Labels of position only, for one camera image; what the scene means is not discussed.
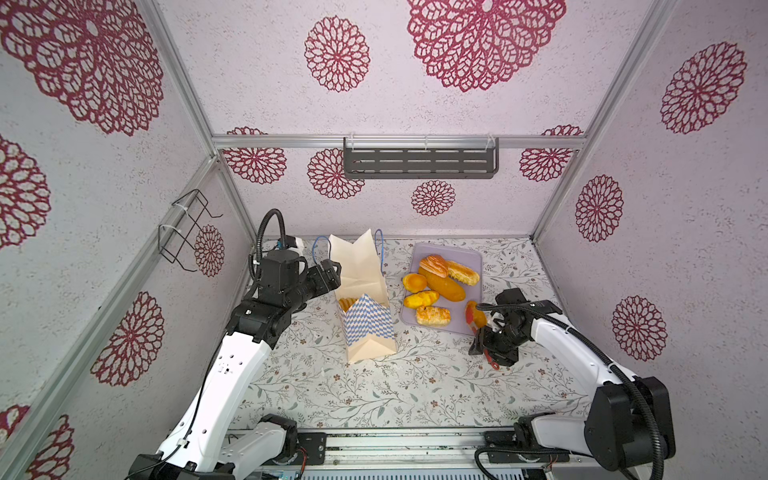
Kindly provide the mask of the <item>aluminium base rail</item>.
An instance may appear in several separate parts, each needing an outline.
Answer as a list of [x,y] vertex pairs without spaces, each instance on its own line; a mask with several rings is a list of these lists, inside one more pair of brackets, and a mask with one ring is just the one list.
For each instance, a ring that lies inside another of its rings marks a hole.
[[230,430],[200,450],[193,442],[172,461],[198,471],[233,467],[237,479],[598,479],[597,462],[579,454],[514,454],[512,429],[300,429],[273,423]]

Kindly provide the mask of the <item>blue checkered paper bag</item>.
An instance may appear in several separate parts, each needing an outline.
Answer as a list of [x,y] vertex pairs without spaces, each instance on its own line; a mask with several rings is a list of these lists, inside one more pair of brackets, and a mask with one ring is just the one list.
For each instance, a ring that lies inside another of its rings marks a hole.
[[380,359],[397,352],[394,319],[382,273],[383,242],[368,230],[354,241],[317,237],[312,249],[327,243],[328,259],[341,265],[334,291],[346,343],[347,362]]

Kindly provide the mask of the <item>red metal kitchen tongs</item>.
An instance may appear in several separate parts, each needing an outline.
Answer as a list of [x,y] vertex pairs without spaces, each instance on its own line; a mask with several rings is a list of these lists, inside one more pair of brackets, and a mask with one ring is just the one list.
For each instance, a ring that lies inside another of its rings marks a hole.
[[484,328],[473,332],[471,329],[471,332],[474,336],[474,339],[469,347],[468,354],[471,356],[478,356],[483,355],[485,359],[487,360],[488,364],[494,369],[499,370],[500,366],[499,364],[491,357],[489,351],[487,348],[483,346],[483,339],[484,339]]

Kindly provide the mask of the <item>long orange baguette bread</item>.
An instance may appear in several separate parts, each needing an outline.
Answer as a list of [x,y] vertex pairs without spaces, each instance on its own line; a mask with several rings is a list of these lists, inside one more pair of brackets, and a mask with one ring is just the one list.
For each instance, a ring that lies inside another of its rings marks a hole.
[[466,292],[457,281],[449,277],[434,276],[421,267],[418,269],[418,273],[426,277],[428,288],[438,292],[442,298],[451,302],[461,302],[466,299]]

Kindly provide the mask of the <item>small oval orange bread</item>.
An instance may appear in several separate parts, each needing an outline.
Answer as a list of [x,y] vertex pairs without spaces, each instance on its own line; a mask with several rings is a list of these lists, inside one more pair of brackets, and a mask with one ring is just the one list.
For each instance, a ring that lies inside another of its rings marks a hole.
[[468,301],[465,308],[465,320],[473,332],[487,325],[487,317],[483,311],[477,308],[475,301]]

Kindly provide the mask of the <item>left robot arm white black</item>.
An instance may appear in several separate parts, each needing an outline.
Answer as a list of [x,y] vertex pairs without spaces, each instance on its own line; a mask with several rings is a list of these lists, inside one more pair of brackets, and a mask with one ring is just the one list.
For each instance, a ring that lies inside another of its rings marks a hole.
[[341,285],[340,263],[311,266],[291,249],[258,261],[254,280],[232,311],[201,387],[178,424],[154,454],[140,454],[130,479],[244,479],[263,464],[305,463],[295,421],[275,414],[232,444],[227,431],[252,378],[270,358],[292,316]]

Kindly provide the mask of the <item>glazed striped bun bread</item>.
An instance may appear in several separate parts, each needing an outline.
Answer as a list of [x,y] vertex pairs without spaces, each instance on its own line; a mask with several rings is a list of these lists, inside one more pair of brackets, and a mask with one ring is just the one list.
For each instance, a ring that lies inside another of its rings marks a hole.
[[440,255],[429,255],[420,260],[419,266],[426,272],[440,277],[449,276],[449,267],[447,261]]

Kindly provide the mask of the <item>glazed pastry bread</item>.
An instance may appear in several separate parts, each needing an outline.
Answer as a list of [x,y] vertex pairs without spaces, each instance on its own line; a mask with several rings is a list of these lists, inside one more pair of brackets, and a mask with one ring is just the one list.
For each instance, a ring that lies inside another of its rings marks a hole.
[[422,306],[416,309],[416,321],[419,325],[444,327],[451,323],[451,312],[435,306]]

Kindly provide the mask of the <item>lavender plastic tray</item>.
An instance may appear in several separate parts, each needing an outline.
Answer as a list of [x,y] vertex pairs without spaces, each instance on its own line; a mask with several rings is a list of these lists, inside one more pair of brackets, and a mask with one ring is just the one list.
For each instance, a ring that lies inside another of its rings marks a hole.
[[454,334],[472,336],[473,332],[466,322],[466,306],[469,302],[479,303],[482,300],[483,257],[472,249],[436,245],[431,243],[416,243],[411,252],[410,264],[407,273],[419,274],[425,270],[421,267],[421,261],[429,256],[440,256],[445,261],[453,261],[463,265],[478,274],[478,281],[474,285],[455,280],[450,276],[438,279],[434,274],[426,273],[426,290],[436,291],[439,298],[432,307],[442,308],[450,312],[451,321],[444,326],[430,326],[432,329],[451,332]]

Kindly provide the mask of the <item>dark grey wall shelf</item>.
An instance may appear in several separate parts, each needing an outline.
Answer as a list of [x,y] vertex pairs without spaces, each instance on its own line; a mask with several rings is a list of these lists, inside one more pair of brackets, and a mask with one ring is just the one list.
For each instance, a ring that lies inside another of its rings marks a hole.
[[499,171],[499,148],[358,147],[343,139],[342,167],[356,180],[492,179]]

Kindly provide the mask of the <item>yellow twisted bread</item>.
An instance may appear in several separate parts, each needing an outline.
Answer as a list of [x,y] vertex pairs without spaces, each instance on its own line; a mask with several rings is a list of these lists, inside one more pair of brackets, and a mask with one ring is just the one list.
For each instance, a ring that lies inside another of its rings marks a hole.
[[422,307],[433,306],[440,299],[440,294],[436,291],[425,290],[406,296],[403,305],[406,308],[417,310]]

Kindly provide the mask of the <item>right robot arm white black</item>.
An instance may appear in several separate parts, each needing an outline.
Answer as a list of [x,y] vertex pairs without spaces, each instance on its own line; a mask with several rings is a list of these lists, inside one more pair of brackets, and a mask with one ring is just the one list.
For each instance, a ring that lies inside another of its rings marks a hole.
[[676,453],[670,396],[655,377],[640,377],[611,359],[577,330],[550,300],[529,300],[518,288],[494,303],[470,302],[466,322],[474,334],[469,348],[493,367],[511,367],[520,349],[535,343],[552,354],[590,396],[584,418],[553,412],[519,418],[511,432],[487,434],[477,456],[500,463],[518,458],[553,464],[572,456],[594,459],[603,469],[633,478],[647,466],[661,479]]

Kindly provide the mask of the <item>yellow corn-like bread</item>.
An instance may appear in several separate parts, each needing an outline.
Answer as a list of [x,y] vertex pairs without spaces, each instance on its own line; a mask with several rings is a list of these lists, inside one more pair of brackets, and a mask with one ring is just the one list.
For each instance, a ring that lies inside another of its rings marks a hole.
[[469,286],[475,286],[480,282],[480,274],[473,269],[454,261],[447,262],[448,276],[453,280]]

